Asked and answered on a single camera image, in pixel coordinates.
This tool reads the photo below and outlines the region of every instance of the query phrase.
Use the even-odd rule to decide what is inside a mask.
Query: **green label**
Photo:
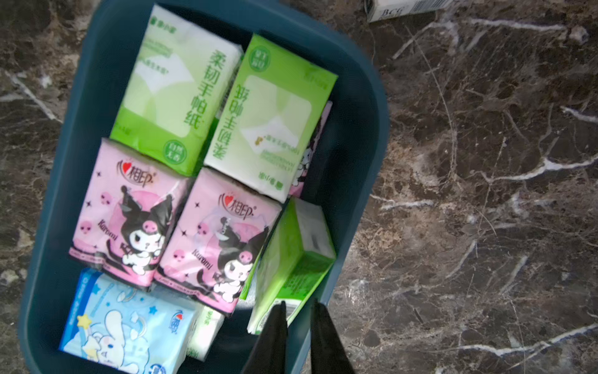
[[[164,158],[173,164],[181,163],[187,158],[187,149],[178,140],[171,140],[164,146]]]
[[[249,66],[255,71],[265,71],[270,66],[270,51],[266,47],[255,47],[249,56]]]

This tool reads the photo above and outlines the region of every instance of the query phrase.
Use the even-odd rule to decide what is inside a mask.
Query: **star pattern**
[[[77,327],[82,327],[83,330],[89,330],[91,324],[92,321],[89,319],[87,314],[77,316]]]

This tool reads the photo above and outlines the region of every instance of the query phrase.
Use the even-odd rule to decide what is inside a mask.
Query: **cartoon illustration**
[[[90,243],[94,243],[98,235],[101,232],[94,229],[90,220],[83,218],[77,225],[71,247],[81,253],[94,253],[97,247]]]
[[[123,315],[119,311],[109,311],[106,314],[104,326],[101,324],[91,325],[91,320],[87,315],[78,317],[78,319],[80,322],[78,326],[83,328],[86,336],[86,342],[82,349],[88,360],[114,367],[126,373],[139,373],[139,366],[136,363],[124,364],[126,341]],[[106,333],[97,331],[102,329],[105,329]],[[141,337],[141,334],[133,329],[131,329],[130,335],[132,340]]]
[[[228,218],[222,217],[221,223],[222,230],[216,232],[222,249],[218,256],[220,274],[214,275],[217,283],[213,287],[213,292],[220,294],[227,303],[232,303],[243,290],[254,259],[268,237],[268,227],[245,243],[234,232]]]
[[[81,231],[81,233],[83,235],[87,235],[89,234],[89,231],[91,231],[91,222],[89,221],[83,221],[79,224],[79,230]]]
[[[206,223],[200,223],[197,225],[197,233],[199,235],[207,235],[210,232],[210,228]]]
[[[108,192],[102,192],[102,195],[100,196],[100,203],[102,205],[110,206],[110,204],[112,204],[112,196]]]
[[[172,255],[177,262],[181,262],[185,259],[185,252],[183,250],[176,250]]]
[[[300,182],[305,182],[305,176],[307,175],[307,169],[309,168],[309,163],[312,160],[312,149],[307,147],[305,152],[303,152],[303,158],[299,163],[299,167],[295,172],[295,178],[293,179],[292,185],[299,186]]]
[[[172,215],[172,195],[168,194],[166,200],[147,212],[133,199],[126,186],[122,186],[121,191],[121,210],[126,218],[121,233],[127,244],[123,264],[131,266],[138,275],[144,275],[145,267],[162,252]]]

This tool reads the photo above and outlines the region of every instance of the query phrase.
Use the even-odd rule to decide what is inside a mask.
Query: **xinxiangyin logo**
[[[120,160],[116,167],[120,174],[129,182],[145,187],[146,184],[153,183],[155,173],[150,173],[148,170],[143,170],[133,164],[131,161]]]
[[[168,328],[172,331],[173,334],[176,334],[176,331],[179,329],[179,324],[183,320],[183,311],[177,311],[172,318],[170,319],[170,325]]]
[[[254,210],[257,209],[256,206],[252,208],[248,204],[237,200],[232,194],[229,193],[223,193],[220,195],[218,198],[218,203],[230,214],[236,215],[237,217],[241,217],[243,219],[253,216]]]

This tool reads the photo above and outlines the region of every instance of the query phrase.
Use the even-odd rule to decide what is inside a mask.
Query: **pink tissue pack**
[[[69,254],[147,289],[188,180],[102,139]]]
[[[322,111],[322,115],[320,116],[320,120],[316,125],[316,129],[313,131],[312,138],[309,141],[309,145],[303,152],[303,158],[301,158],[301,162],[299,163],[299,167],[295,172],[295,179],[291,184],[291,189],[289,190],[290,196],[301,197],[301,192],[303,191],[303,184],[305,183],[305,178],[307,176],[307,170],[309,169],[309,165],[312,162],[313,153],[316,151],[316,147],[318,146],[318,142],[320,141],[320,137],[322,136],[322,131],[324,130],[324,125],[328,120],[328,115],[330,114],[330,109],[332,108],[332,102],[329,101],[326,103],[324,110]]]
[[[155,280],[232,314],[280,209],[277,202],[204,167]]]

